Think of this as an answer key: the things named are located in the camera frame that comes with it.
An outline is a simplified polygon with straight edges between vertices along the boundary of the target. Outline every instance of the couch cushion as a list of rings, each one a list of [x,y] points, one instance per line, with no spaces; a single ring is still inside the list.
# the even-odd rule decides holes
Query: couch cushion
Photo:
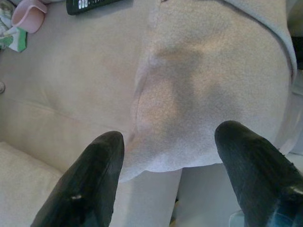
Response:
[[[61,175],[56,169],[1,142],[1,226],[30,226]]]
[[[100,134],[127,138],[153,3],[123,0],[77,16],[65,2],[48,5],[27,49],[1,53],[0,139],[64,172]]]

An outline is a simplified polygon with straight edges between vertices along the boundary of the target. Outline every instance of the pink cup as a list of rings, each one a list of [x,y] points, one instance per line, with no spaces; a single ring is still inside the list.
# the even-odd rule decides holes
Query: pink cup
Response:
[[[22,0],[12,16],[12,25],[35,33],[42,25],[46,12],[47,7],[38,0]]]

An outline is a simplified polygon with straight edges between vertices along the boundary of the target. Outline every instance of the grey fleece blanket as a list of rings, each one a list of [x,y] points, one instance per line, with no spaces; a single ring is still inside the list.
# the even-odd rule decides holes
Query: grey fleece blanket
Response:
[[[221,163],[214,131],[225,120],[289,152],[300,124],[287,103],[303,106],[296,73],[285,0],[157,0],[120,180]]]

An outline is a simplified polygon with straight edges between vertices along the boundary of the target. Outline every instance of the sofa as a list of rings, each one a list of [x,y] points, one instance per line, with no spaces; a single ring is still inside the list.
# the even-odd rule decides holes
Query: sofa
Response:
[[[13,201],[10,214],[17,210],[16,215],[27,217],[26,221],[16,218],[14,226],[28,226],[25,223],[34,218],[56,180],[97,136],[115,130],[129,140],[134,77],[155,4],[124,0],[69,16],[65,2],[51,3],[42,27],[28,34],[27,49],[0,54],[0,80],[6,85],[0,95],[1,148],[52,173],[42,192],[33,191],[31,198],[40,193],[35,205],[26,206],[30,201],[26,199],[22,204]],[[294,153],[298,154],[287,157],[303,171],[299,147]],[[24,172],[20,159],[6,168]],[[28,188],[37,174],[26,176]],[[26,190],[18,193],[26,198]],[[119,183],[110,226],[166,227],[175,219],[180,227],[223,227],[239,209],[222,164],[144,171]]]

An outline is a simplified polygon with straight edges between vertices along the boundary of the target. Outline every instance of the black remote control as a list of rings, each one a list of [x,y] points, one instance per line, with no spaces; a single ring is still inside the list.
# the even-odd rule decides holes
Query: black remote control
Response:
[[[66,9],[69,15],[75,15],[116,1],[120,0],[66,0]]]

